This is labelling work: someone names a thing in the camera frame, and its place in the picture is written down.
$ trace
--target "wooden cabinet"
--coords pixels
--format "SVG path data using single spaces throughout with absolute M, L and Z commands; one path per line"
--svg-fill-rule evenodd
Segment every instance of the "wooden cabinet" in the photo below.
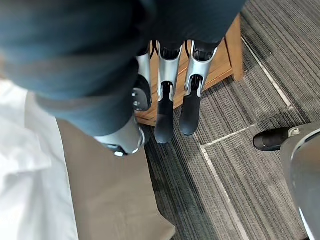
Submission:
M 174 96 L 174 108 L 179 107 L 184 100 L 184 84 L 187 74 L 188 62 L 189 59 L 186 54 L 185 48 L 183 47 Z M 152 106 L 148 111 L 137 112 L 136 116 L 141 124 L 155 126 L 158 106 L 158 56 L 156 53 L 154 53 L 150 61 L 150 66 L 152 81 Z M 228 33 L 218 47 L 218 50 L 212 61 L 204 90 L 221 82 L 229 76 L 233 76 L 235 81 L 238 81 L 243 77 L 242 41 L 239 16 L 234 20 Z

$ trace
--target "gray carpet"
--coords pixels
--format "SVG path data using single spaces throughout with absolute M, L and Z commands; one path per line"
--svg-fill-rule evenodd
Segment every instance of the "gray carpet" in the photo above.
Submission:
M 175 240 L 301 240 L 306 236 L 277 152 L 255 134 L 320 120 L 320 1 L 250 0 L 241 13 L 245 78 L 203 94 L 194 136 L 145 150 L 158 208 Z M 290 102 L 282 100 L 258 61 Z

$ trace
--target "silver metal joint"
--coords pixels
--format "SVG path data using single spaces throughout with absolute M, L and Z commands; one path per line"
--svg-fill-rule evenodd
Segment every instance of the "silver metal joint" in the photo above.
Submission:
M 157 41 L 158 56 L 159 56 L 159 70 L 158 70 L 158 102 L 163 98 L 163 88 L 162 83 L 170 82 L 172 83 L 172 89 L 170 90 L 169 98 L 173 102 L 174 96 L 176 94 L 177 79 L 179 73 L 179 63 L 182 52 L 182 46 L 180 47 L 179 55 L 175 59 L 165 59 L 161 55 L 160 42 Z
M 135 115 L 118 131 L 94 138 L 118 157 L 135 154 L 146 143 L 145 133 L 137 124 Z

